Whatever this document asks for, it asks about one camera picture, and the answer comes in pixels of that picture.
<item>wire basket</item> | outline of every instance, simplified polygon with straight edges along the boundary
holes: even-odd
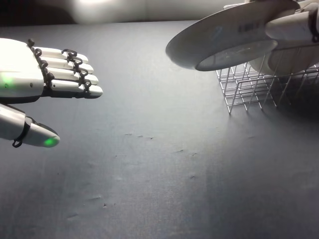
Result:
[[[306,92],[313,92],[319,75],[319,64],[285,76],[261,74],[249,63],[217,70],[216,74],[228,112],[231,114],[234,106],[244,105],[248,111],[252,104],[258,104],[263,110],[266,102],[271,101],[275,107],[278,107],[283,101],[291,104]]]

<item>gray table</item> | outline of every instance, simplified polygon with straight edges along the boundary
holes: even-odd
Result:
[[[1,239],[314,239],[318,120],[230,116],[214,72],[164,49],[191,22],[1,28],[88,56],[104,95],[16,105],[53,149],[0,140]]]

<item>metal wire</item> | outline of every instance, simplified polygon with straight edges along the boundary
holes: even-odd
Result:
[[[301,48],[296,48],[296,50],[292,69],[298,63],[298,55]],[[261,72],[266,56],[264,56],[258,72],[249,63],[216,71],[230,114],[234,106],[239,105],[244,105],[248,111],[254,103],[258,103],[260,109],[264,108],[267,101],[272,101],[276,107],[281,104],[283,99],[290,104],[288,95],[293,95],[293,98],[297,98],[307,87],[309,88],[316,83],[319,76],[319,65],[309,66],[307,69],[297,73],[276,76],[282,56],[283,51],[272,76],[264,75]]]

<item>dish rack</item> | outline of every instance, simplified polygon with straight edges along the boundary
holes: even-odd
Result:
[[[314,90],[319,64],[285,76],[269,76],[255,71],[247,62],[217,70],[216,74],[229,114],[234,106],[244,105],[248,111],[252,104],[258,104],[263,110],[269,102],[278,107],[283,101],[291,105],[292,102],[304,100],[302,98],[306,95],[319,96],[319,91]]]

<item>white robotic hand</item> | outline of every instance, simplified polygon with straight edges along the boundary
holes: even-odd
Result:
[[[0,53],[0,137],[14,140],[14,147],[22,143],[54,147],[60,138],[8,104],[35,102],[40,97],[94,99],[103,94],[87,57],[75,51],[0,38]]]

